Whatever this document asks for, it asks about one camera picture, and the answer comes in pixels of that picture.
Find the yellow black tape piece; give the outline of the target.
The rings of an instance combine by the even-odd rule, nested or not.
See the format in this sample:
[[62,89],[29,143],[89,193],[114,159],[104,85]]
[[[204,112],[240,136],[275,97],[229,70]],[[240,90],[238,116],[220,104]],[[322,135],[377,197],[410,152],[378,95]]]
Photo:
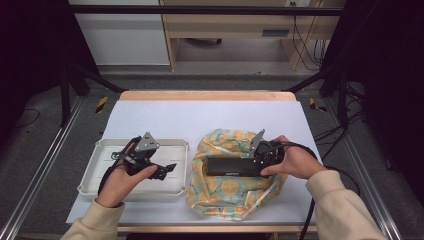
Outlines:
[[95,113],[101,113],[102,112],[102,110],[103,110],[103,108],[104,108],[107,100],[108,100],[108,97],[107,96],[101,97],[101,99],[98,102],[98,105],[97,105],[97,108],[95,110]]

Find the white cabinet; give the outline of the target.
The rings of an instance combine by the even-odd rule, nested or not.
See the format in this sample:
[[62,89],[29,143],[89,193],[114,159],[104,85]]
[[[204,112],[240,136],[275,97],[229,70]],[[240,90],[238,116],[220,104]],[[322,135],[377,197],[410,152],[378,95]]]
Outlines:
[[160,14],[76,14],[97,65],[168,65]]

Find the white plastic tray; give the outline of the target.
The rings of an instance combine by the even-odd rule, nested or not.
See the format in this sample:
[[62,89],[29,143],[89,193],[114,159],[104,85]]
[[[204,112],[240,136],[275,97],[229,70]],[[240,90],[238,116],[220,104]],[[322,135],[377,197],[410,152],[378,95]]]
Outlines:
[[[129,139],[102,139],[95,144],[94,151],[77,187],[80,194],[93,199],[98,195],[101,180],[107,169],[114,163],[113,152],[124,149]],[[151,157],[155,164],[175,164],[163,180],[146,179],[139,183],[125,198],[126,201],[159,199],[167,201],[182,195],[186,189],[187,154],[189,145],[182,139],[159,139],[159,149]]]

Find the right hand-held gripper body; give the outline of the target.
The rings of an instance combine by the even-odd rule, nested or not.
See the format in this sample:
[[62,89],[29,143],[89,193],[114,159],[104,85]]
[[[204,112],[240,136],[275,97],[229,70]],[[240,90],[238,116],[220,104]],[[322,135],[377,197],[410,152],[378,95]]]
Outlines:
[[285,150],[282,143],[266,141],[263,139],[265,130],[259,131],[250,141],[249,156],[253,158],[268,157],[271,160],[270,166],[282,162]]

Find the orange-print teal cloth bag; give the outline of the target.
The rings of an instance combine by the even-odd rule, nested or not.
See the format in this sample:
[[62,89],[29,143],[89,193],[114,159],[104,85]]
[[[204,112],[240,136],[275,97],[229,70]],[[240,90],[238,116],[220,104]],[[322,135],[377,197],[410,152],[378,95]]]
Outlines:
[[216,129],[200,140],[192,159],[186,203],[198,214],[240,221],[280,195],[287,174],[269,178],[207,176],[206,159],[215,155],[245,157],[254,132]]

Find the black curtain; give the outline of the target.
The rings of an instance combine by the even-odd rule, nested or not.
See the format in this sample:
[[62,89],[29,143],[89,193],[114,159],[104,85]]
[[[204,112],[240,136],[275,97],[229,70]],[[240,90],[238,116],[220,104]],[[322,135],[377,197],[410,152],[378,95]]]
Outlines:
[[0,0],[0,149],[34,95],[59,85],[65,58],[97,73],[69,0]]
[[364,110],[392,167],[424,206],[424,0],[346,0],[324,65],[365,90]]

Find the yellow-handled tool right floor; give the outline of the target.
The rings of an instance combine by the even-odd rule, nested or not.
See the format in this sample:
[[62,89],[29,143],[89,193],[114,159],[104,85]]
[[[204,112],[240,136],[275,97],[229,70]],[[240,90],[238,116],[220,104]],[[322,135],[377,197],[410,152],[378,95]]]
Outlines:
[[309,98],[309,106],[310,106],[310,109],[317,110],[317,111],[320,111],[320,112],[327,112],[326,107],[316,105],[314,98]]

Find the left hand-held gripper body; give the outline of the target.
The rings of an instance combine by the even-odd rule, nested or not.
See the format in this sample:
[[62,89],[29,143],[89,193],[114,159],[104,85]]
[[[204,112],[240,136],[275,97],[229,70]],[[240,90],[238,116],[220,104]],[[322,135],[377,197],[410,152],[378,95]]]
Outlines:
[[151,157],[155,154],[160,144],[149,132],[143,136],[131,139],[119,152],[112,153],[112,159],[123,160],[129,175],[135,175],[151,165]]

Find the wooden table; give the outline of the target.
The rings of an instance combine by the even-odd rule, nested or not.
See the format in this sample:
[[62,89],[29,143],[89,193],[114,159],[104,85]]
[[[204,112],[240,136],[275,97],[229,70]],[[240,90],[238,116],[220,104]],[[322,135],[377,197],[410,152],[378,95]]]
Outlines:
[[[295,101],[290,92],[266,91],[126,91],[119,100],[129,101]],[[183,232],[299,232],[303,223],[281,224],[250,224],[250,225],[153,225],[153,224],[122,224],[118,231],[133,233],[183,233]]]

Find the person's left hand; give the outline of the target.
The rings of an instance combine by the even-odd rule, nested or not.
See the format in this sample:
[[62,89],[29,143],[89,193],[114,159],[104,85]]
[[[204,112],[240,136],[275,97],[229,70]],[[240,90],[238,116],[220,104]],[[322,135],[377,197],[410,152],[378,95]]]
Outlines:
[[101,192],[95,202],[105,208],[118,207],[126,196],[143,180],[150,177],[156,170],[156,165],[151,165],[139,173],[130,176],[120,159],[116,167],[105,181]]

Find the black metal stand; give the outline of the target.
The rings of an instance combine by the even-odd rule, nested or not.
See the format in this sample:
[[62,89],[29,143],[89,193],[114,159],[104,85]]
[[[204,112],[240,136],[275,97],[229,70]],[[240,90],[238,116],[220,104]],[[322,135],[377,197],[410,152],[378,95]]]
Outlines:
[[125,92],[124,88],[121,88],[107,81],[99,74],[89,71],[80,65],[74,64],[71,66],[64,67],[60,72],[60,90],[62,103],[61,127],[64,127],[70,121],[71,118],[69,87],[72,87],[78,96],[87,96],[90,93],[90,87],[86,82],[87,79],[95,81],[96,83],[104,86],[106,89],[109,89],[112,92]]
[[347,106],[346,106],[346,96],[347,96],[347,75],[342,67],[337,67],[335,65],[329,66],[327,68],[319,70],[316,74],[307,78],[306,80],[289,87],[288,89],[283,89],[283,92],[296,93],[303,88],[311,85],[312,83],[317,82],[318,80],[323,80],[319,94],[322,97],[331,96],[335,90],[338,91],[338,100],[337,100],[337,119],[341,124],[343,129],[348,128],[348,117],[347,117]]

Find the white table mat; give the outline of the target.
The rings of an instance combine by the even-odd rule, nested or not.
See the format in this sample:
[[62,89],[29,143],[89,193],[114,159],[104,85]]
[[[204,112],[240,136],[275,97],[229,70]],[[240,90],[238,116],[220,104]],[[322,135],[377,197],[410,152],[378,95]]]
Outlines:
[[[109,117],[102,139],[129,139],[149,131],[156,139],[184,139],[189,143],[188,161],[196,153],[201,138],[215,129],[265,129],[264,139],[281,134],[289,140],[315,146],[308,122],[298,101],[129,101],[119,100]],[[127,202],[122,224],[153,225],[250,225],[292,224],[306,219],[311,196],[305,180],[288,177],[280,195],[243,221],[225,221],[204,217],[187,206],[185,194],[170,200],[163,198]]]

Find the aluminium floor rail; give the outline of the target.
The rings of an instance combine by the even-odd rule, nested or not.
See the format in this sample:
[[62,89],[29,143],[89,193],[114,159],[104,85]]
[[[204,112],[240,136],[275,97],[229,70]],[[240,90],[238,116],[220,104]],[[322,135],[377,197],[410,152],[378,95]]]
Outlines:
[[36,171],[31,176],[31,180],[25,188],[24,193],[17,201],[16,207],[8,217],[6,223],[0,229],[0,240],[14,240],[21,228],[25,218],[27,217],[33,203],[42,188],[47,175],[53,166],[57,155],[59,154],[71,128],[80,112],[84,98],[76,97],[71,108],[68,119],[58,128],[54,139],[51,141],[49,148],[43,155],[43,159],[37,166]]
[[380,196],[377,186],[365,168],[348,133],[345,134],[341,142],[347,153],[347,159],[357,176],[359,186],[361,187],[361,194],[368,201],[370,212],[373,214],[377,225],[389,240],[402,240],[397,225],[393,221],[386,204]]

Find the light wooden desk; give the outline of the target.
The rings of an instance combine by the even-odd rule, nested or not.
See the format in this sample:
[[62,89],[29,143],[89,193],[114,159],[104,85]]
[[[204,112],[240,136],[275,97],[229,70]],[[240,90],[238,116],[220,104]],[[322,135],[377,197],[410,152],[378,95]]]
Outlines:
[[[252,6],[252,7],[344,7],[347,0],[158,0],[162,6]],[[315,40],[332,38],[337,16],[192,15],[164,14],[168,52],[176,56],[175,41],[183,38],[276,38],[281,41],[288,62],[296,70],[311,53]],[[264,29],[289,29],[287,37],[263,37]]]

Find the black horizontal frame bar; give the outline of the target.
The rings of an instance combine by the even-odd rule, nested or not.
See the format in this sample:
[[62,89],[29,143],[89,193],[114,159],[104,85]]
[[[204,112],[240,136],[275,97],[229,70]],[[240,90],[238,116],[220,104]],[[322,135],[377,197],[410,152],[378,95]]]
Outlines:
[[343,8],[251,6],[70,5],[69,9],[74,13],[87,14],[341,16],[345,12]]

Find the black rectangular box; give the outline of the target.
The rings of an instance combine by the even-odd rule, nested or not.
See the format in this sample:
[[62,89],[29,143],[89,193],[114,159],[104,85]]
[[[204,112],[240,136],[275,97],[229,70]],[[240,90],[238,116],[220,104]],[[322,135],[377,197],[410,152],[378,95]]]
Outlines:
[[207,158],[204,171],[207,176],[260,177],[261,171],[254,170],[252,158]]

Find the person's right hand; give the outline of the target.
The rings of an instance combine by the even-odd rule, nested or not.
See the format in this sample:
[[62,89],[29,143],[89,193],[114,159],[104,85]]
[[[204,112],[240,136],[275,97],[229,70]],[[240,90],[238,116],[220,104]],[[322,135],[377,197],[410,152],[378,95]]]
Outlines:
[[261,171],[262,176],[289,174],[300,179],[309,179],[324,167],[305,149],[297,146],[285,147],[285,156],[280,164],[272,165]]

